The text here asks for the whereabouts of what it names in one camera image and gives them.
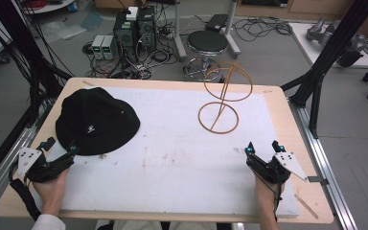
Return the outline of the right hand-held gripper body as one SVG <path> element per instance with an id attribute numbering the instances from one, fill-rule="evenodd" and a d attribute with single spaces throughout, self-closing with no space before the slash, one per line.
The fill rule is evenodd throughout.
<path id="1" fill-rule="evenodd" d="M 305 182 L 309 180 L 293 152 L 276 152 L 269 162 L 253 152 L 248 152 L 246 156 L 247 166 L 272 184 L 286 183 L 292 173 Z"/>

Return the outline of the thin wooden stick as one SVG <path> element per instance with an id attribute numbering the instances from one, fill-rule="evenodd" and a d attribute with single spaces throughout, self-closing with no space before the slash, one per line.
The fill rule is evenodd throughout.
<path id="1" fill-rule="evenodd" d="M 309 206 L 309 204 L 299 195 L 294 195 L 296 199 L 305 207 L 305 209 L 315 218 L 319 219 L 319 216 L 314 212 L 314 210 Z"/>

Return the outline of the white floor platform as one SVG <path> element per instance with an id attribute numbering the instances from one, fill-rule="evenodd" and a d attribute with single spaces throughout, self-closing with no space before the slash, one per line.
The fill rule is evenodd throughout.
<path id="1" fill-rule="evenodd" d="M 289 26 L 306 58 L 311 64 L 314 64 L 322 52 L 322 46 L 317 41 L 309 41 L 306 38 L 307 30 L 313 26 L 313 23 L 289 23 Z M 368 69 L 368 54 L 364 51 L 361 54 L 362 57 L 352 65 L 352 68 Z"/>

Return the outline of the aluminium rail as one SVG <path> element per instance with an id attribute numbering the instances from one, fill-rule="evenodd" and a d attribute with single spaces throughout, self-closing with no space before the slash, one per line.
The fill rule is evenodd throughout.
<path id="1" fill-rule="evenodd" d="M 8 182 L 9 167 L 15 161 L 17 152 L 21 147 L 31 145 L 51 108 L 51 105 L 42 105 L 33 118 L 32 109 L 28 107 L 3 141 L 0 146 L 0 190 Z"/>
<path id="2" fill-rule="evenodd" d="M 309 129 L 310 114 L 306 108 L 289 104 L 294 119 L 300 129 L 300 133 L 306 143 L 309 156 L 317 172 L 318 182 L 321 184 L 325 196 L 331 206 L 333 216 L 341 230 L 358 230 L 348 203 L 338 185 L 334 171 L 328 160 L 321 142 L 315 138 Z"/>

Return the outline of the person's right hand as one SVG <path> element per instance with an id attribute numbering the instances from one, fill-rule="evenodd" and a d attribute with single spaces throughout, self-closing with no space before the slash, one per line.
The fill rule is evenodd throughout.
<path id="1" fill-rule="evenodd" d="M 278 193 L 277 184 L 269 183 L 259 175 L 255 175 L 255 197 L 261 220 L 275 220 L 275 197 Z"/>

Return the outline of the black computer tower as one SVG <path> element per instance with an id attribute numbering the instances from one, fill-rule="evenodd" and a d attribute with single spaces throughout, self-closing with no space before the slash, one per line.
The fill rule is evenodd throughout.
<path id="1" fill-rule="evenodd" d="M 147 51 L 156 50 L 155 7 L 147 6 L 138 11 L 138 28 L 142 47 Z"/>
<path id="2" fill-rule="evenodd" d="M 137 22 L 127 20 L 127 11 L 118 12 L 113 33 L 118 46 L 119 56 L 128 58 L 130 62 L 136 62 Z"/>

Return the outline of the flat black box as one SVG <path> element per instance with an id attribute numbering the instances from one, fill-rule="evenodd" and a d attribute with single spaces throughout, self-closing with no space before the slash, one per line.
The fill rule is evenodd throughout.
<path id="1" fill-rule="evenodd" d="M 225 25 L 228 19 L 227 14 L 214 14 L 210 20 L 206 23 L 205 29 L 207 31 L 219 32 Z"/>

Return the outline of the black round stool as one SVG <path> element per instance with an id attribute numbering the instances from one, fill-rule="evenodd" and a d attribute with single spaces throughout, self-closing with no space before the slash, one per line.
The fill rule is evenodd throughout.
<path id="1" fill-rule="evenodd" d="M 214 81 L 222 79 L 219 64 L 212 59 L 221 55 L 228 46 L 223 34 L 213 31 L 196 31 L 187 37 L 187 46 L 199 57 L 192 58 L 184 67 L 184 78 L 197 81 Z"/>

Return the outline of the black bucket hat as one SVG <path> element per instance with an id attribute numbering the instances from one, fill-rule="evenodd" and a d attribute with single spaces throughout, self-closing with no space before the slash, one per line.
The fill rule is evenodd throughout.
<path id="1" fill-rule="evenodd" d="M 56 135 L 65 149 L 72 144 L 78 147 L 78 155 L 100 155 L 125 145 L 140 125 L 130 104 L 95 87 L 79 89 L 63 100 Z"/>

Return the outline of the person's left hand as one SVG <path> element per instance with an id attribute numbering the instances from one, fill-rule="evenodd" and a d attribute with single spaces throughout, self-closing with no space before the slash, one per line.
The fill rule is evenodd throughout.
<path id="1" fill-rule="evenodd" d="M 57 217 L 65 193 L 66 178 L 69 170 L 62 172 L 56 179 L 45 183 L 34 182 L 34 189 L 42 201 L 41 213 Z"/>

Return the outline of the white power supply unit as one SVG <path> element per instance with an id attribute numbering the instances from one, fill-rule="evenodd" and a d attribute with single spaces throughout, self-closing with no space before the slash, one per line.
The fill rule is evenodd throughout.
<path id="1" fill-rule="evenodd" d="M 91 48 L 94 54 L 94 57 L 96 59 L 103 59 L 104 58 L 104 54 L 102 51 L 102 44 L 104 41 L 104 36 L 103 35 L 97 35 L 92 44 L 91 44 Z"/>
<path id="2" fill-rule="evenodd" d="M 113 35 L 106 35 L 102 43 L 103 58 L 114 59 L 116 57 L 116 43 Z"/>

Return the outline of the black metal clip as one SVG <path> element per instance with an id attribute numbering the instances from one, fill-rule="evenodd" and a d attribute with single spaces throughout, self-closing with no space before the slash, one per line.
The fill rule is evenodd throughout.
<path id="1" fill-rule="evenodd" d="M 310 183 L 317 182 L 321 186 L 329 185 L 329 181 L 327 178 L 322 178 L 321 176 L 308 176 L 308 180 Z"/>

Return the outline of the white foam mat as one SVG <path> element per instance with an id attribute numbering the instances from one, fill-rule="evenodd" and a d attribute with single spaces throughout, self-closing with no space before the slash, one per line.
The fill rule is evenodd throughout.
<path id="1" fill-rule="evenodd" d="M 220 108 L 204 89 L 111 87 L 141 125 L 120 149 L 78 156 L 67 176 L 66 211 L 254 216 L 255 179 L 244 150 L 268 161 L 277 136 L 262 94 L 229 92 Z"/>

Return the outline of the clear plastic sheet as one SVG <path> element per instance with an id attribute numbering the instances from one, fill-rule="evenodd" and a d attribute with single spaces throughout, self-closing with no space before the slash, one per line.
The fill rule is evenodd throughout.
<path id="1" fill-rule="evenodd" d="M 43 37 L 48 43 L 68 40 L 84 32 L 91 32 L 103 24 L 104 19 L 92 12 L 80 24 L 67 25 L 64 21 L 48 22 L 41 26 Z"/>

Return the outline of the white desk leg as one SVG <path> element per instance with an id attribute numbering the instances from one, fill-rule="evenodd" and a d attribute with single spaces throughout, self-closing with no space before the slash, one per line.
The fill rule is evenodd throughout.
<path id="1" fill-rule="evenodd" d="M 178 59 L 184 61 L 187 58 L 181 36 L 180 36 L 180 0 L 173 0 L 174 2 L 174 34 L 173 40 L 175 43 Z"/>
<path id="2" fill-rule="evenodd" d="M 227 25 L 224 31 L 224 36 L 226 40 L 228 41 L 228 46 L 233 52 L 233 57 L 237 58 L 242 52 L 237 45 L 236 41 L 234 40 L 232 36 L 232 30 L 234 25 L 234 17 L 236 12 L 236 7 L 239 0 L 230 0 L 229 9 L 228 9 L 228 21 Z"/>

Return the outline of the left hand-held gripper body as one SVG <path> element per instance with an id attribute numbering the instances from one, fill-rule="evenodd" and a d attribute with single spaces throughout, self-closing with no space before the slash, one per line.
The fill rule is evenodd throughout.
<path id="1" fill-rule="evenodd" d="M 56 179 L 70 168 L 74 164 L 74 157 L 66 157 L 64 153 L 48 162 L 43 151 L 22 147 L 18 153 L 17 174 L 32 182 L 44 183 Z"/>

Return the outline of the black metal frame stand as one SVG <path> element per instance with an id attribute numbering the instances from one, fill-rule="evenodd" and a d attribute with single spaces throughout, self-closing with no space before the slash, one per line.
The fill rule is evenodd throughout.
<path id="1" fill-rule="evenodd" d="M 368 0 L 354 0 L 308 72 L 281 86 L 283 91 L 298 86 L 296 93 L 289 97 L 289 101 L 297 107 L 305 107 L 308 98 L 312 97 L 309 131 L 315 139 L 318 138 L 317 120 L 323 79 L 367 17 Z"/>
<path id="2" fill-rule="evenodd" d="M 26 111 L 29 127 L 39 120 L 40 107 L 46 108 L 46 102 L 59 96 L 63 89 L 60 80 L 68 81 L 73 75 L 59 69 L 43 56 L 12 0 L 0 0 L 0 22 L 11 37 L 13 46 L 1 35 L 0 42 L 30 85 L 31 105 Z"/>

